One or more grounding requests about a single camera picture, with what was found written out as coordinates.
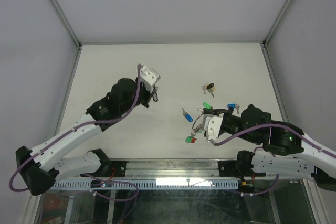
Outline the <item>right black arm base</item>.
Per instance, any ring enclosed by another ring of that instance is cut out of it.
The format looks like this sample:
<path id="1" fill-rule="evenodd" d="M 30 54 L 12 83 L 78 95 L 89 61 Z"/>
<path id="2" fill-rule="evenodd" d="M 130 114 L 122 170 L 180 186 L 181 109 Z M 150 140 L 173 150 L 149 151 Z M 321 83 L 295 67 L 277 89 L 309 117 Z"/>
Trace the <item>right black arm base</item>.
<path id="1" fill-rule="evenodd" d="M 266 177 L 266 173 L 257 173 L 252 170 L 252 164 L 239 163 L 236 160 L 218 161 L 220 177 Z"/>

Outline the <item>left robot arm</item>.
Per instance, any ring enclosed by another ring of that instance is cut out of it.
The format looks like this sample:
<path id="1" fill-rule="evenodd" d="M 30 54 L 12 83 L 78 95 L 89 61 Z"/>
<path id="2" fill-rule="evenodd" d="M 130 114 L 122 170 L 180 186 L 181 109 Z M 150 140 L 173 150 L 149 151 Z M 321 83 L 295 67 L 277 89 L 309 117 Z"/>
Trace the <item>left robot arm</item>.
<path id="1" fill-rule="evenodd" d="M 65 155 L 120 122 L 134 107 L 142 105 L 148 108 L 151 100 L 158 101 L 158 80 L 158 77 L 122 78 L 105 97 L 87 108 L 69 129 L 34 148 L 19 148 L 16 162 L 26 189 L 37 196 L 62 179 L 84 174 L 106 175 L 111 161 L 100 148 L 83 156 L 65 158 Z"/>

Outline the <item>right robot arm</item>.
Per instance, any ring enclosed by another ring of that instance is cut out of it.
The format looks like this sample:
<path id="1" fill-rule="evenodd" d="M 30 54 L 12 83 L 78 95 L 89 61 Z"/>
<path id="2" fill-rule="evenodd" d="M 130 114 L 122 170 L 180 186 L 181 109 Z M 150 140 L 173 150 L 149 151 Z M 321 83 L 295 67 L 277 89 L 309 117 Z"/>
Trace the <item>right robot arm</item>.
<path id="1" fill-rule="evenodd" d="M 202 130 L 207 141 L 222 146 L 239 138 L 263 152 L 242 150 L 234 161 L 218 162 L 222 177 L 297 177 L 319 188 L 335 191 L 335 151 L 313 140 L 291 123 L 275 121 L 271 114 L 250 104 L 240 116 L 227 109 L 204 108 Z"/>

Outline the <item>silver keyring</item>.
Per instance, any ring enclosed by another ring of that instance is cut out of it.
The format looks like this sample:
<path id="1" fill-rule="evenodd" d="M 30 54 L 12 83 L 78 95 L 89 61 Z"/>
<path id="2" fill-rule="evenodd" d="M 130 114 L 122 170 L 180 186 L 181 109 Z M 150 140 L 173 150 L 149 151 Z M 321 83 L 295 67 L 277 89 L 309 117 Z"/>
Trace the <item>silver keyring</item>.
<path id="1" fill-rule="evenodd" d="M 191 135 L 195 136 L 199 129 L 202 129 L 202 119 L 203 116 L 205 114 L 209 114 L 209 115 L 214 115 L 214 116 L 220 116 L 221 114 L 223 114 L 225 112 L 224 109 L 207 109 L 207 108 L 198 108 L 198 111 L 201 112 L 201 114 L 197 117 L 197 119 L 194 121 L 193 125 L 192 125 L 192 132 Z"/>

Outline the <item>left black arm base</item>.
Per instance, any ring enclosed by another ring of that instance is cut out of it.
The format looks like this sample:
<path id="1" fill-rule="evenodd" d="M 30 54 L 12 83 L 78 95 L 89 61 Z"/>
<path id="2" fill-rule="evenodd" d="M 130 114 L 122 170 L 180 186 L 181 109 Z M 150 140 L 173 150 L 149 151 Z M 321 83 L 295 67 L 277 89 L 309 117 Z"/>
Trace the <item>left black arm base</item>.
<path id="1" fill-rule="evenodd" d="M 97 171 L 88 174 L 94 177 L 124 178 L 127 164 L 128 162 L 123 160 L 110 160 L 108 163 L 103 163 Z"/>

